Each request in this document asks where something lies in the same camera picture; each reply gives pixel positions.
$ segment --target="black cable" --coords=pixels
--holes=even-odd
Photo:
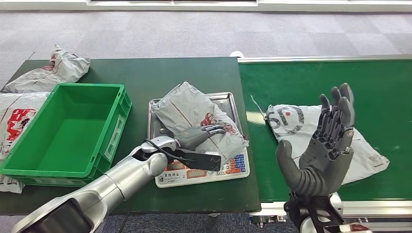
[[[188,159],[188,158],[182,158],[182,157],[177,157],[174,156],[170,153],[168,153],[167,151],[163,150],[162,148],[158,147],[154,142],[150,141],[149,139],[144,139],[143,142],[148,142],[150,145],[152,145],[154,148],[156,148],[158,151],[162,152],[163,154],[165,154],[168,157],[171,157],[173,159],[177,159],[177,160],[181,160],[181,161],[188,161],[188,162],[192,162],[192,163],[196,163],[197,160],[195,159]]]

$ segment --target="robotic hand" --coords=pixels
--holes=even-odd
[[[44,204],[18,222],[12,232],[92,233],[116,206],[160,175],[174,159],[193,169],[219,170],[219,155],[193,151],[218,133],[225,133],[222,126],[209,125],[189,128],[174,138],[145,140],[104,175]]]
[[[299,160],[299,168],[292,159],[289,141],[281,140],[276,150],[280,171],[291,189],[284,209],[301,233],[324,233],[344,224],[330,198],[341,187],[353,157],[350,145],[355,111],[348,84],[333,87],[331,93],[332,105],[324,94],[320,96],[318,127]]]

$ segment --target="package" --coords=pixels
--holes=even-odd
[[[212,136],[196,148],[197,152],[218,152],[222,164],[240,154],[249,142],[243,138],[236,124],[202,92],[188,82],[171,90],[153,108],[160,121],[173,133],[190,127],[222,125],[225,134]]]
[[[59,83],[75,83],[90,67],[89,58],[80,58],[55,46],[49,65],[31,70],[8,83],[6,93],[52,91]]]
[[[46,101],[49,92],[0,94],[0,164]],[[0,175],[0,191],[21,193],[23,184]]]
[[[321,106],[269,105],[267,119],[278,141],[292,144],[292,158],[299,167],[299,158],[315,132]],[[354,129],[351,147],[354,151],[349,170],[342,184],[358,181],[385,170],[389,160],[374,150]]]

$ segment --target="green storage box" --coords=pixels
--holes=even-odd
[[[121,84],[57,85],[0,174],[27,185],[84,186],[110,169],[131,106]]]

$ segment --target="metal tray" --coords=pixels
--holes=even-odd
[[[220,108],[220,110],[225,112],[230,117],[230,119],[232,119],[232,121],[237,125],[240,133],[242,133],[242,128],[240,126],[238,111],[236,110],[233,94],[230,92],[221,92],[206,94],[206,96],[214,104],[216,104]],[[153,106],[156,105],[160,100],[161,99],[155,99],[149,102],[149,122],[147,127],[147,137],[149,139],[162,135],[173,137],[173,133],[167,130],[167,128],[163,125],[162,122],[160,122],[159,118],[153,112]]]

